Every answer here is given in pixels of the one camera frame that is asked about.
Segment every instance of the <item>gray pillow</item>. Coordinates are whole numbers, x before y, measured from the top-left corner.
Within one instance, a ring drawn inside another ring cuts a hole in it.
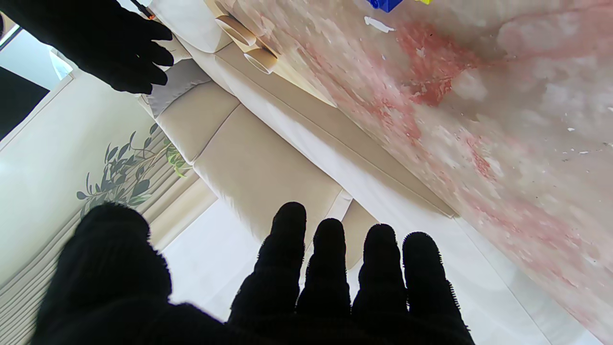
[[[166,85],[153,85],[150,95],[145,95],[153,118],[157,118],[175,99],[195,86],[208,83],[211,77],[204,73],[202,68],[193,59],[181,60],[166,71],[168,83]]]

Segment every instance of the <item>marble tabletop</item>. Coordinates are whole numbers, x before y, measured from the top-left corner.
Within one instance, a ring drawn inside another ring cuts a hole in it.
[[[217,0],[613,344],[613,2]]]

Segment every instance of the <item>blue toy block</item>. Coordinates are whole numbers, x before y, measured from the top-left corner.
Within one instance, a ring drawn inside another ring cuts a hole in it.
[[[402,0],[368,0],[368,1],[375,9],[382,9],[383,11],[387,13],[391,12],[394,9],[394,7],[398,6],[398,4],[402,2]]]

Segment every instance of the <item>knitted glove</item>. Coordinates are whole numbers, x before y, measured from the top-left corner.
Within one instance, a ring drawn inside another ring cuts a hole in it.
[[[0,0],[0,10],[117,91],[150,94],[168,80],[156,65],[172,66],[172,54],[153,40],[172,33],[115,0]]]

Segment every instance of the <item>pink stain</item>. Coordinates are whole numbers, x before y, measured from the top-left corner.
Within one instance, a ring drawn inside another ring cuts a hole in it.
[[[480,64],[479,58],[429,24],[413,21],[400,27],[398,43],[410,59],[402,77],[410,98],[418,104],[437,106],[451,91],[451,80]]]

